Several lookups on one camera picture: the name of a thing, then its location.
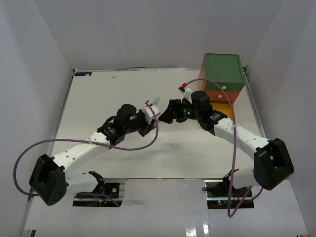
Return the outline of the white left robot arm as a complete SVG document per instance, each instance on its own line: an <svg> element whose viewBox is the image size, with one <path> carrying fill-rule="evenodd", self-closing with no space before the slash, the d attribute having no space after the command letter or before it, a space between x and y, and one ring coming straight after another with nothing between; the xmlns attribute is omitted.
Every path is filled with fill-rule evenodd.
<svg viewBox="0 0 316 237"><path fill-rule="evenodd" d="M95 156L117 146L130 133L146 136L158 129L160 111L150 101L143 109L133 105L122 105L116 115L109 117L88 139L77 141L77 145L52 157L47 154L37 159L29 184L46 205L59 202L71 186L70 176L80 166Z"/></svg>

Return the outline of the yellow drawer box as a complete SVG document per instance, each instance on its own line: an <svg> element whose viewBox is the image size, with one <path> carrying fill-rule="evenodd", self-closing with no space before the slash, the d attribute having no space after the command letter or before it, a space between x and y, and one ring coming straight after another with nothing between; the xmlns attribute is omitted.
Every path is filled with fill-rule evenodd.
<svg viewBox="0 0 316 237"><path fill-rule="evenodd" d="M212 91L221 91L219 89L219 87L217 87L216 85L212 84L212 83L209 83L209 82L206 82L206 85L205 85L205 89L206 89L206 86L210 84L211 86L213 86L215 89L211 89ZM231 107L228 103L228 101L211 101L211 104L213 106L213 109L217 110L217 111L220 111L220 112L223 112L224 114L226 114L231 120L233 120L233 113L232 113L232 110L231 110Z"/></svg>

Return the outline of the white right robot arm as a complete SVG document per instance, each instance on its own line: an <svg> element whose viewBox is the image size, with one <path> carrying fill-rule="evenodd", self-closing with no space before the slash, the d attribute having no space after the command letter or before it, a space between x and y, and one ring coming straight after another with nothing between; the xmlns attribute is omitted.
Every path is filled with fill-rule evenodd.
<svg viewBox="0 0 316 237"><path fill-rule="evenodd" d="M269 140L234 125L227 115L213 109L204 91L193 92L190 100L170 100L158 119L168 124L196 120L203 130L236 145L251 158L251 168L235 170L223 178L223 192L229 197L236 196L241 188L246 187L260 186L270 191L294 173L293 163L282 140Z"/></svg>

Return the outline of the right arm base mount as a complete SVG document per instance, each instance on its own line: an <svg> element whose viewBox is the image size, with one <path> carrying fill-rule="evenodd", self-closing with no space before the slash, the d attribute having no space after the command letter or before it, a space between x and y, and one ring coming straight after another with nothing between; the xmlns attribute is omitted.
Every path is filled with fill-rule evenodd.
<svg viewBox="0 0 316 237"><path fill-rule="evenodd" d="M209 210L227 209L228 204L231 209L235 209L241 202L243 196L246 194L248 188L235 189L232 187L231 201L229 202L229 172L223 179L219 181L211 180L205 181L202 191L206 194L207 207Z"/></svg>

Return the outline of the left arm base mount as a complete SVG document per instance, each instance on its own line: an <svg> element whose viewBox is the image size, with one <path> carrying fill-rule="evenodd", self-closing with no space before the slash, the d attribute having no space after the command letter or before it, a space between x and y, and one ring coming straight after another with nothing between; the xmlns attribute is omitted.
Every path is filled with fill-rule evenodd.
<svg viewBox="0 0 316 237"><path fill-rule="evenodd" d="M91 192L75 195L74 207L120 207L123 200L123 191L120 183L99 183Z"/></svg>

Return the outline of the green drawer box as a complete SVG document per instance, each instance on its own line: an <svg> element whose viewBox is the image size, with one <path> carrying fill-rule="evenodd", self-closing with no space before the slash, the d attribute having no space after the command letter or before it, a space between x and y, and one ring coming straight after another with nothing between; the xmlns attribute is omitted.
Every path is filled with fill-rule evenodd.
<svg viewBox="0 0 316 237"><path fill-rule="evenodd" d="M206 53L201 77L225 87L228 92L241 92L245 85L240 56L236 54Z"/></svg>

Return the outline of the green cap highlighter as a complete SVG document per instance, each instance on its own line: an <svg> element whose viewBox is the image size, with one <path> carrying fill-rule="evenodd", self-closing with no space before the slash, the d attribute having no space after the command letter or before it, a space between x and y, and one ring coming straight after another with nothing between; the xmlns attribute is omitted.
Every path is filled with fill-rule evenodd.
<svg viewBox="0 0 316 237"><path fill-rule="evenodd" d="M156 96L153 100L153 105L157 105L160 101L160 97L159 96Z"/></svg>

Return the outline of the orange drawer box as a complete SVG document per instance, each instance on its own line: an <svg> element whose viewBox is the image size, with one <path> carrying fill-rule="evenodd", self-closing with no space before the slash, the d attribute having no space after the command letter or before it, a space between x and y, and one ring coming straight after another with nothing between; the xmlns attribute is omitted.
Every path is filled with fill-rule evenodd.
<svg viewBox="0 0 316 237"><path fill-rule="evenodd" d="M225 91L226 95L228 96L228 99L227 99L222 91L206 90L205 89L206 81L201 80L197 84L198 84L198 89L205 91L206 94L209 96L211 101L228 101L228 100L230 100L231 102L234 102L240 94L239 92L227 91L224 87L224 89L225 89L224 91Z"/></svg>

